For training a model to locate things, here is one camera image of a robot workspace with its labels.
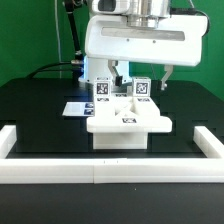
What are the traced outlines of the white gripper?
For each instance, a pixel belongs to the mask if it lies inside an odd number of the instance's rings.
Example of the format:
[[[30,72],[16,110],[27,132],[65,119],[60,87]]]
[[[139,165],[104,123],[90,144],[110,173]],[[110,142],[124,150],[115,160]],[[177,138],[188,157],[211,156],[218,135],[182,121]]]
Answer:
[[[108,59],[115,86],[122,85],[117,61],[165,64],[161,90],[173,73],[173,65],[196,66],[201,61],[205,16],[172,15],[156,29],[129,27],[125,16],[94,16],[88,23],[85,52],[89,57]]]

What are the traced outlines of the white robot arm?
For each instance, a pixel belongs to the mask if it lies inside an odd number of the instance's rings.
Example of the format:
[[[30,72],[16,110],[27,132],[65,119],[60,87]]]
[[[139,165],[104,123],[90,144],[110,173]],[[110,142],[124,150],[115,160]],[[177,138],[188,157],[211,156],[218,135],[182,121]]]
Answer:
[[[85,53],[110,67],[120,61],[174,66],[198,65],[202,38],[209,32],[207,14],[195,8],[173,8],[171,0],[87,0],[90,20]]]

